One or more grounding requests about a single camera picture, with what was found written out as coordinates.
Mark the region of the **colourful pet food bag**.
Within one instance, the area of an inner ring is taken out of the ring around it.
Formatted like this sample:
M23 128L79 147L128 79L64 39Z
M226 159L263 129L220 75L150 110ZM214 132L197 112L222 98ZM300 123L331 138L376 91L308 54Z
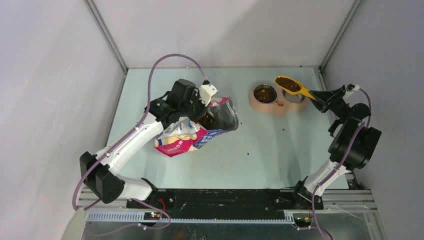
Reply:
M213 97L198 122L187 117L169 126L154 139L154 148L174 157L197 151L214 137L237 130L239 118L231 97Z

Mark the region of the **yellow plastic scoop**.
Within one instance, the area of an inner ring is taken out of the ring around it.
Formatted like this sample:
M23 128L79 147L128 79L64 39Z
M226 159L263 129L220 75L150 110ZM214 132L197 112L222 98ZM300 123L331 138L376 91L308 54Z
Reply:
M309 89L305 88L299 81L288 76L277 76L274 79L274 82L290 95L302 95L311 100L316 100L316 98L310 93Z

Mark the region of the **pink double bowl stand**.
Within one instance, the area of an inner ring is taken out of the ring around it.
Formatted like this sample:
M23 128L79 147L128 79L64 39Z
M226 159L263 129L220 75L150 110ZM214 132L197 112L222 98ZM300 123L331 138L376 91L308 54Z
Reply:
M275 116L281 117L281 116L286 115L287 113L303 111L310 104L309 99L306 102L303 102L303 103L300 103L300 104L288 102L283 96L284 90L281 87L271 85L271 84L266 84L266 85L270 85L270 86L274 87L275 90L277 91L278 97L277 97L277 100L273 103L268 103L268 104L260 103L254 98L254 95L253 95L253 90L254 90L255 87L257 87L257 86L255 86L250 91L250 93L248 95L248 99L249 99L250 106L257 112L266 113L266 114L273 114Z

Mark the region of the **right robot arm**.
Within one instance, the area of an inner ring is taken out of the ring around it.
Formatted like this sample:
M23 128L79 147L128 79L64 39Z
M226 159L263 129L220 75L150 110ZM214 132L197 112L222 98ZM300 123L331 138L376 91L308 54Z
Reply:
M359 85L349 84L336 90L308 91L309 98L317 110L332 112L337 119L330 125L328 132L333 138L329 148L329 159L313 174L300 180L291 194L291 204L304 209L318 202L335 180L354 169L365 167L378 144L382 132L370 127L371 104L346 103L355 92L365 93Z

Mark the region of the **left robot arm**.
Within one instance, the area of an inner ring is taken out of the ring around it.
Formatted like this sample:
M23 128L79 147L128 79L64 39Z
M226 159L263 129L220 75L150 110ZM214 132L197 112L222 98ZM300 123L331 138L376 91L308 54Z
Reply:
M83 183L104 204L118 199L137 199L145 208L156 206L158 194L150 181L122 176L120 171L141 147L168 127L184 118L198 121L218 91L207 80L200 86L186 79L177 80L164 96L148 103L141 119L118 140L95 154L81 155Z

